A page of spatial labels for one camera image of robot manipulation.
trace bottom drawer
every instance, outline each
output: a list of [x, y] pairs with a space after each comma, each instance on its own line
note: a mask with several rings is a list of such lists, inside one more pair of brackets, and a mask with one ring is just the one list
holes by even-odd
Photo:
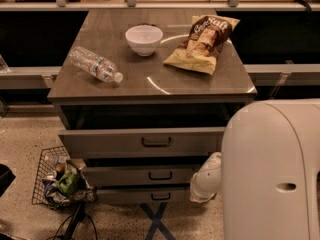
[[190, 187], [98, 190], [98, 199], [108, 204], [175, 202], [190, 200]]

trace bottle cap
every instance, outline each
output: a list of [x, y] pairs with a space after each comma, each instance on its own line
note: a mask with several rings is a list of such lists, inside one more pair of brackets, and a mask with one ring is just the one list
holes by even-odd
[[123, 79], [123, 75], [120, 73], [120, 72], [117, 72], [114, 74], [114, 78], [113, 80], [116, 82], [116, 83], [120, 83]]

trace white bowl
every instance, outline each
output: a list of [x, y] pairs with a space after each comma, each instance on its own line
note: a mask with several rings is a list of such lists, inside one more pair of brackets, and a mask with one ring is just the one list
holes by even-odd
[[160, 46], [163, 32], [151, 25], [139, 25], [126, 32], [130, 48], [140, 56], [149, 56]]

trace cabinet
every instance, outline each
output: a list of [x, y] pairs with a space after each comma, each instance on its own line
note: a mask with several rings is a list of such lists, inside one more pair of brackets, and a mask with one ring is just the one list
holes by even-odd
[[[86, 162], [88, 182], [107, 203], [189, 200], [189, 183], [208, 156], [220, 150], [231, 116], [256, 90], [232, 43], [213, 76], [164, 66], [185, 40], [193, 15], [211, 9], [90, 10], [81, 45], [109, 58], [124, 74], [115, 85], [73, 66], [67, 58], [48, 95], [65, 130], [59, 136], [72, 158]], [[125, 31], [149, 23], [164, 32], [161, 47], [140, 57]]]

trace clear water bottle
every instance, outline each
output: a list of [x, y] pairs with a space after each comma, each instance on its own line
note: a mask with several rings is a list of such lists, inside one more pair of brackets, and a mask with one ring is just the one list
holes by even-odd
[[123, 79], [123, 75], [118, 72], [112, 61], [81, 46], [72, 49], [69, 56], [73, 65], [104, 82], [120, 83]]

